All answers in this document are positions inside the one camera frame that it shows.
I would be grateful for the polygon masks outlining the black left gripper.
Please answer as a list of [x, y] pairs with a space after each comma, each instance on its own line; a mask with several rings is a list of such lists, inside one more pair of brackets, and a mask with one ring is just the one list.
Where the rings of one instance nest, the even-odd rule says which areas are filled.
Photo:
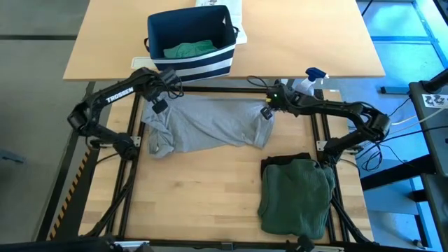
[[176, 99], [184, 95], [182, 80], [172, 68], [165, 69], [154, 75], [148, 82], [146, 100], [153, 102], [152, 110], [156, 114], [160, 114], [168, 107], [164, 99], [158, 99], [163, 92], [166, 92], [170, 99]]

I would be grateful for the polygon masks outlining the light wooden desk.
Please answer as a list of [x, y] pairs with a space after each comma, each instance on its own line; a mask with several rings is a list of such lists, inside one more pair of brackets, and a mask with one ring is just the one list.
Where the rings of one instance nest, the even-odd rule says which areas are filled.
[[[109, 81], [131, 74], [146, 55], [147, 18], [195, 0], [90, 0], [64, 80]], [[385, 72], [356, 0], [243, 0], [247, 43], [230, 75], [301, 78], [309, 67], [331, 78], [381, 78]]]

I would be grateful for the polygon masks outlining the navy white striped fabric bin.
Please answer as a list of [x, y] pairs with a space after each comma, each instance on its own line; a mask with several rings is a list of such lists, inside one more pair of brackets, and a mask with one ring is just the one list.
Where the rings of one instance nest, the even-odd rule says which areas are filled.
[[[173, 68], [184, 83], [230, 73], [239, 33], [226, 6], [198, 6], [148, 16], [144, 44], [159, 71]], [[216, 48], [196, 56], [169, 58], [164, 51], [181, 43], [210, 41]]]

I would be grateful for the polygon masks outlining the bright green garment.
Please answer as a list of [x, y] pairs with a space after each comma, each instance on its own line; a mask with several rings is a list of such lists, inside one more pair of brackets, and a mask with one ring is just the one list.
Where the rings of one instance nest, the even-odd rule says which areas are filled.
[[217, 50], [211, 40], [203, 40], [194, 43], [180, 43], [173, 48], [164, 49], [163, 53], [167, 59], [178, 59], [185, 57], [196, 57]]

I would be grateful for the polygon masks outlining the black T-shirt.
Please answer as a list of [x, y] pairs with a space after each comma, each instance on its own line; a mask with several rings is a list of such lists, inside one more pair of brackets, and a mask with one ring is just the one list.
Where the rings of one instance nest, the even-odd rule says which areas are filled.
[[311, 155], [308, 153], [298, 153], [294, 155], [279, 155], [274, 157], [267, 157], [261, 160], [260, 169], [265, 169], [268, 165], [287, 165], [293, 160], [297, 159], [310, 159]]

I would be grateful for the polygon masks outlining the spray bottle with blue head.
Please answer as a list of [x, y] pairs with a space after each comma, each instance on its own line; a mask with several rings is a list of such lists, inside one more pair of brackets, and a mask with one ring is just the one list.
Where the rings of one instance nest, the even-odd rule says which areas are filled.
[[314, 84], [316, 81], [320, 80], [323, 83], [323, 80], [328, 79], [329, 75], [316, 67], [308, 68], [305, 73], [307, 77], [300, 83], [295, 84], [293, 89], [304, 95], [314, 96]]

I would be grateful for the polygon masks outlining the yellow black hazard strip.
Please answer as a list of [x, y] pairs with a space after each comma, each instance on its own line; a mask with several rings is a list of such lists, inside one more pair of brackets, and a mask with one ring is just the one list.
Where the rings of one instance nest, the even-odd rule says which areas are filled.
[[90, 150], [85, 151], [76, 173], [70, 180], [71, 185], [67, 189], [63, 198], [64, 201], [57, 211], [56, 219], [52, 222], [46, 238], [48, 241], [77, 238], [90, 190], [90, 174], [95, 168], [97, 154], [97, 151], [93, 153]]

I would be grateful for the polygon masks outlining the white printed tag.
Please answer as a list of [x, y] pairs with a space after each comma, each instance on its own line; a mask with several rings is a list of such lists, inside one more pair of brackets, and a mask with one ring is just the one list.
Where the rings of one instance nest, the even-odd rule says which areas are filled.
[[426, 108], [448, 109], [448, 94], [422, 94]]

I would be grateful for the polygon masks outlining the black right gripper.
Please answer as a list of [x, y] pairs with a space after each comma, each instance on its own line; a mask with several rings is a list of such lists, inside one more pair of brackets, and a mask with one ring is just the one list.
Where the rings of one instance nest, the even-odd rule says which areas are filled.
[[298, 93], [283, 83], [270, 86], [266, 89], [266, 105], [260, 113], [266, 120], [269, 120], [275, 111], [297, 113], [297, 98]]

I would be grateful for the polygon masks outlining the black cart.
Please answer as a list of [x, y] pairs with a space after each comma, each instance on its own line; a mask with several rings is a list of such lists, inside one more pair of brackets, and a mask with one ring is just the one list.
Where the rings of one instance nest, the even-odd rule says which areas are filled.
[[430, 80], [409, 84], [429, 161], [421, 176], [443, 252], [448, 252], [448, 109], [426, 108], [422, 94], [448, 95], [448, 68]]

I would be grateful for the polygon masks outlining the grey patterned garment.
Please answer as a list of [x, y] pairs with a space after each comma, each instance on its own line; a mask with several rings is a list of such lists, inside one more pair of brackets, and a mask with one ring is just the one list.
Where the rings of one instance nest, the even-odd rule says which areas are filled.
[[274, 128], [274, 117], [266, 119], [261, 113], [261, 99], [187, 94], [161, 98], [167, 103], [164, 111], [154, 112], [147, 101], [141, 117], [149, 128], [148, 152], [154, 158], [224, 145], [262, 149]]

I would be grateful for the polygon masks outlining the dark green garment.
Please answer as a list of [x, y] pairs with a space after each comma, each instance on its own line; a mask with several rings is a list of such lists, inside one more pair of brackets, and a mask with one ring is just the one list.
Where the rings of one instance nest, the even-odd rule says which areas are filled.
[[258, 207], [261, 230], [273, 235], [323, 238], [334, 189], [333, 170], [314, 160], [267, 165]]

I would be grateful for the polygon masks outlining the white rectangular desk plate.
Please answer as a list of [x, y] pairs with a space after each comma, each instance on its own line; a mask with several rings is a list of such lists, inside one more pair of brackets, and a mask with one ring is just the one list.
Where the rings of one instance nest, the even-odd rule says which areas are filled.
[[131, 62], [131, 69], [140, 69], [142, 67], [146, 67], [149, 69], [156, 68], [150, 57], [134, 57]]

